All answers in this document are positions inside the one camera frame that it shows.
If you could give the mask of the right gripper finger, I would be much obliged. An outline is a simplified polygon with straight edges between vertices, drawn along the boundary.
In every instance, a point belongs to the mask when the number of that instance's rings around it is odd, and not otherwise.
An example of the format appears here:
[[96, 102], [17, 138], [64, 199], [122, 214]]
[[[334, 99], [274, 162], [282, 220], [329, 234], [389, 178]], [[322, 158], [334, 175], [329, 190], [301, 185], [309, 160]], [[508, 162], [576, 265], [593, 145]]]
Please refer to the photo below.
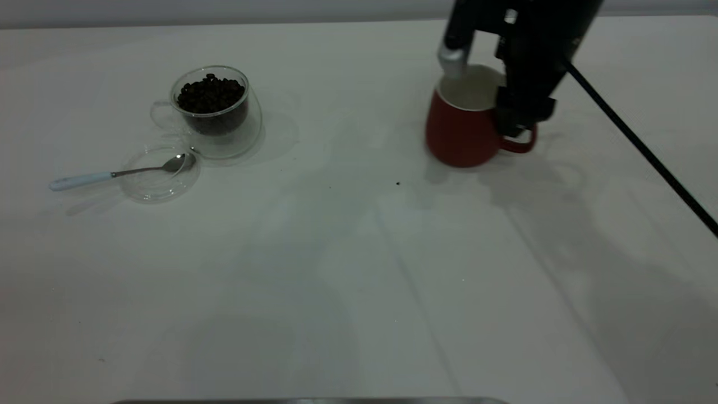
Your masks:
[[517, 137], [546, 122], [554, 113], [556, 100], [535, 85], [502, 85], [496, 94], [496, 130]]
[[443, 73], [451, 79], [461, 77], [467, 67], [475, 34], [477, 7], [477, 1], [456, 1], [447, 20], [438, 60]]

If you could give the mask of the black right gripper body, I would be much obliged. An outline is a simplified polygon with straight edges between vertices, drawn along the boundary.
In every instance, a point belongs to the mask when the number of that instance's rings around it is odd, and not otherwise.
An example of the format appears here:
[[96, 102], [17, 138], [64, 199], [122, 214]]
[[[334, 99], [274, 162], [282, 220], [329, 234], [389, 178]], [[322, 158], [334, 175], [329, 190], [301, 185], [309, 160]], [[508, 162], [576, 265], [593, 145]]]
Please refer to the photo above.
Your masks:
[[510, 100], [548, 99], [603, 1], [479, 1], [476, 29], [496, 33]]

